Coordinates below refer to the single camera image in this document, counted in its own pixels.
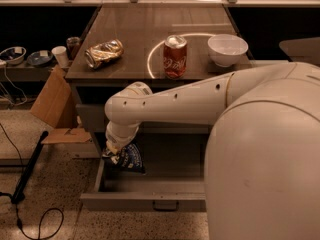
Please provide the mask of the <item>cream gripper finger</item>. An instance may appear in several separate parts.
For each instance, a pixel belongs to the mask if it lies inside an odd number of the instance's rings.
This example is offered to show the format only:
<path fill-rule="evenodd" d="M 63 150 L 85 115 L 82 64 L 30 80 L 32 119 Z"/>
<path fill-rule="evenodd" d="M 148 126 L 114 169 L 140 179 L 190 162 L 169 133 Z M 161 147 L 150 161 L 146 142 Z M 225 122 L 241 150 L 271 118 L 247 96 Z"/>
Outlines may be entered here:
<path fill-rule="evenodd" d="M 112 153 L 112 154 L 118 154 L 121 149 L 119 147 L 116 147 L 111 141 L 106 141 L 106 148 Z"/>

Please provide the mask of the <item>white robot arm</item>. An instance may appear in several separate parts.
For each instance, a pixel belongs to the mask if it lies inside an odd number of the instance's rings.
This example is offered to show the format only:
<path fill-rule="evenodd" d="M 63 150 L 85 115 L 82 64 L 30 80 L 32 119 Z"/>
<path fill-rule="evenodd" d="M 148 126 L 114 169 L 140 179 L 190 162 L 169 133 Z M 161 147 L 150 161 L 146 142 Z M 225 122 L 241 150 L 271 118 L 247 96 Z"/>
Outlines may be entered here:
<path fill-rule="evenodd" d="M 320 68 L 289 62 L 108 99 L 107 146 L 143 122 L 205 124 L 210 240 L 320 240 Z"/>

